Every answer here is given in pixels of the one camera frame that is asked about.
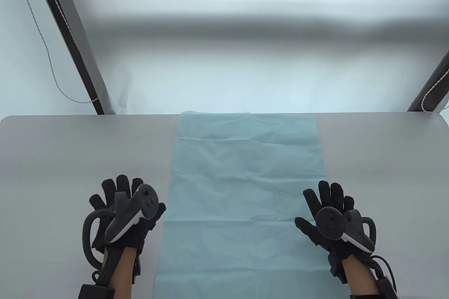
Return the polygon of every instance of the hand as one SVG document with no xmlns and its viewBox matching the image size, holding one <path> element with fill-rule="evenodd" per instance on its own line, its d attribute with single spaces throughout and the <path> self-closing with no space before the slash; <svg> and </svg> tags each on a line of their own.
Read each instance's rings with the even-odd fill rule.
<svg viewBox="0 0 449 299">
<path fill-rule="evenodd" d="M 331 206 L 342 214 L 345 213 L 345 211 L 354 209 L 354 199 L 351 196 L 344 196 L 343 189 L 338 183 L 333 183 L 329 187 L 328 182 L 320 181 L 318 189 L 320 192 L 321 203 L 312 189 L 306 189 L 303 192 L 313 219 L 316 218 L 316 214 L 321 208 L 325 206 Z M 296 217 L 295 224 L 299 230 L 315 243 L 315 245 L 321 245 L 321 247 L 329 252 L 334 251 L 341 260 L 347 259 L 352 254 L 356 256 L 362 254 L 369 255 L 349 242 L 344 242 L 341 239 L 338 241 L 331 241 L 324 238 L 314 225 L 302 217 Z"/>
<path fill-rule="evenodd" d="M 101 184 L 105 192 L 106 204 L 101 199 L 100 195 L 92 195 L 89 199 L 89 203 L 95 210 L 108 208 L 114 204 L 115 192 L 124 191 L 129 199 L 137 190 L 137 188 L 143 183 L 140 178 L 133 179 L 133 184 L 129 188 L 129 181 L 126 175 L 119 175 L 116 179 L 117 187 L 112 179 L 104 180 Z M 98 226 L 98 232 L 93 240 L 92 247 L 97 251 L 104 254 L 105 248 L 108 246 L 115 247 L 131 247 L 137 249 L 137 256 L 142 253 L 142 249 L 145 243 L 145 238 L 149 230 L 153 230 L 156 225 L 156 221 L 162 216 L 165 211 L 165 204 L 159 203 L 159 208 L 156 215 L 152 219 L 141 218 L 140 221 L 130 227 L 130 229 L 117 241 L 107 244 L 105 241 L 105 231 L 109 224 L 112 222 L 111 217 L 103 217 L 100 219 L 100 225 Z"/>
</svg>

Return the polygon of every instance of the person's left hand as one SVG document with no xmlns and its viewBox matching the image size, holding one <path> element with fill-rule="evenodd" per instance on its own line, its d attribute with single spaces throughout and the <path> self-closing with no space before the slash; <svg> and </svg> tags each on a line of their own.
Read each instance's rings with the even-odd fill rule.
<svg viewBox="0 0 449 299">
<path fill-rule="evenodd" d="M 137 188 L 143 183 L 140 178 L 133 179 L 133 184 L 131 188 L 129 187 L 128 177 L 126 175 L 119 175 L 116 179 L 116 184 L 112 179 L 104 180 L 101 184 L 105 192 L 106 204 L 101 199 L 100 195 L 92 195 L 89 199 L 89 203 L 93 206 L 95 210 L 108 208 L 114 204 L 114 195 L 118 191 L 124 191 L 129 199 L 136 192 Z M 140 221 L 129 228 L 129 230 L 123 234 L 121 238 L 113 243 L 106 243 L 105 232 L 106 228 L 112 222 L 111 217 L 103 217 L 100 219 L 100 225 L 98 226 L 98 231 L 95 239 L 93 240 L 92 247 L 96 250 L 104 253 L 105 248 L 108 246 L 114 247 L 131 247 L 137 249 L 137 256 L 142 253 L 142 249 L 145 243 L 145 238 L 149 230 L 153 230 L 156 226 L 156 221 L 164 214 L 166 210 L 164 203 L 159 203 L 156 215 L 152 219 L 141 218 Z"/>
</svg>

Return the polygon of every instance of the white rope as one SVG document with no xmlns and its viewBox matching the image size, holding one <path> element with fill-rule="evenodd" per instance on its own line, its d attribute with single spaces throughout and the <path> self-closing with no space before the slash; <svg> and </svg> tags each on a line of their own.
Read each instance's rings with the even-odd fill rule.
<svg viewBox="0 0 449 299">
<path fill-rule="evenodd" d="M 97 98 L 95 98 L 95 99 L 93 99 L 93 100 L 90 100 L 90 101 L 88 101 L 88 102 L 79 102 L 79 101 L 77 101 L 77 100 L 74 100 L 74 99 L 70 98 L 69 96 L 67 96 L 67 95 L 61 90 L 61 88 L 59 87 L 58 81 L 56 80 L 55 72 L 54 72 L 54 70 L 53 70 L 53 62 L 52 62 L 52 59 L 51 59 L 51 57 L 50 57 L 50 51 L 49 51 L 49 49 L 48 49 L 47 43 L 45 42 L 45 39 L 44 39 L 44 37 L 43 37 L 43 35 L 42 35 L 42 32 L 41 32 L 41 30 L 40 30 L 39 24 L 37 23 L 36 16 L 34 15 L 34 11 L 33 11 L 32 7 L 31 7 L 31 4 L 29 3 L 29 0 L 26 0 L 26 1 L 27 1 L 27 4 L 28 4 L 28 7 L 29 7 L 29 11 L 31 12 L 31 15 L 32 15 L 32 17 L 33 17 L 34 24 L 36 25 L 37 31 L 38 31 L 38 33 L 39 33 L 39 35 L 40 35 L 40 38 L 42 39 L 43 45 L 44 45 L 44 47 L 45 47 L 45 50 L 47 51 L 47 57 L 48 57 L 48 62 L 50 63 L 50 69 L 51 69 L 51 72 L 52 72 L 53 79 L 54 79 L 54 81 L 55 81 L 56 87 L 58 88 L 59 92 L 61 92 L 66 98 L 70 99 L 72 102 L 77 102 L 77 103 L 79 103 L 79 104 L 89 104 L 89 103 L 91 103 L 91 102 L 95 102 L 96 100 L 98 100 L 98 97 L 97 97 Z M 58 1 L 57 1 L 57 0 L 54 0 L 54 1 L 55 1 L 56 5 L 58 6 L 59 13 L 62 15 L 62 17 L 63 17 L 63 19 L 64 19 L 64 22 L 66 23 L 67 28 L 69 29 L 70 35 L 72 36 L 72 39 L 73 39 L 73 41 L 74 41 L 74 38 L 73 38 L 73 35 L 72 35 L 72 31 L 70 30 L 70 27 L 69 27 L 69 23 L 67 23 L 66 17 L 64 16 L 64 14 L 63 14 L 63 12 L 62 12 L 62 9 L 61 9 L 61 7 L 59 6 Z"/>
<path fill-rule="evenodd" d="M 448 73 L 449 73 L 449 69 L 446 71 L 446 73 L 445 73 L 443 76 L 441 76 L 441 78 L 440 78 L 435 84 L 433 84 L 433 86 L 432 86 L 432 87 L 430 88 L 430 90 L 424 95 L 424 97 L 422 97 L 422 101 L 421 101 L 421 110 L 422 110 L 423 112 L 432 113 L 432 111 L 426 111 L 426 110 L 424 110 L 424 100 L 425 100 L 425 98 L 427 97 L 427 95 L 433 90 L 433 88 L 436 87 L 436 86 L 438 85 L 438 83 L 440 83 L 440 82 L 443 80 L 443 78 L 446 77 L 446 75 L 447 75 Z"/>
</svg>

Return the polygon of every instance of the black metal pole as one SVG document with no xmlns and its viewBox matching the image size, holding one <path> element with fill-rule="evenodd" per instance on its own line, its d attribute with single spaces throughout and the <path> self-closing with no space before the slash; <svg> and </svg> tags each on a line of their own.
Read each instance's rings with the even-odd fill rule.
<svg viewBox="0 0 449 299">
<path fill-rule="evenodd" d="M 66 18 L 64 12 L 62 11 L 61 4 L 59 0 L 47 0 L 48 6 L 55 18 L 56 24 L 58 25 L 59 31 L 61 32 L 62 38 L 64 39 L 67 48 L 69 49 L 70 55 L 72 56 L 73 62 L 80 74 L 81 80 L 88 92 L 88 95 L 91 100 L 94 100 L 98 97 L 95 87 L 93 86 L 92 79 L 89 75 L 89 71 L 86 68 L 83 57 L 80 54 L 80 51 L 77 48 L 77 45 L 72 37 L 69 27 L 66 24 Z M 101 106 L 100 100 L 97 99 L 93 103 L 95 111 L 98 115 L 104 115 L 103 107 Z"/>
<path fill-rule="evenodd" d="M 441 102 L 441 100 L 443 100 L 444 96 L 449 91 L 449 74 L 445 75 L 448 70 L 449 70 L 449 51 L 443 57 L 443 59 L 438 64 L 436 69 L 433 71 L 429 80 L 421 89 L 420 93 L 412 102 L 407 111 L 422 111 L 421 107 L 422 99 L 431 88 L 433 89 L 425 97 L 423 107 L 424 110 L 426 111 L 434 111 L 438 106 L 438 104 Z"/>
</svg>

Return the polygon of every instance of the table surface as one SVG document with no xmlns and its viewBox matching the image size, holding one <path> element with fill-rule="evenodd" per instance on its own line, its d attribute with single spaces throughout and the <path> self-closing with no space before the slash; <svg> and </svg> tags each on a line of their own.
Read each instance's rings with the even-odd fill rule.
<svg viewBox="0 0 449 299">
<path fill-rule="evenodd" d="M 375 220 L 376 252 L 390 262 L 400 296 L 446 297 L 449 128 L 443 118 L 425 113 L 311 115 L 328 177 Z M 127 174 L 142 177 L 167 201 L 178 117 L 2 120 L 2 297 L 77 298 L 80 286 L 92 283 L 93 269 L 81 246 L 81 228 L 91 211 L 88 198 L 101 194 L 104 179 Z M 162 229 L 161 222 L 147 237 L 134 299 L 152 298 Z"/>
</svg>

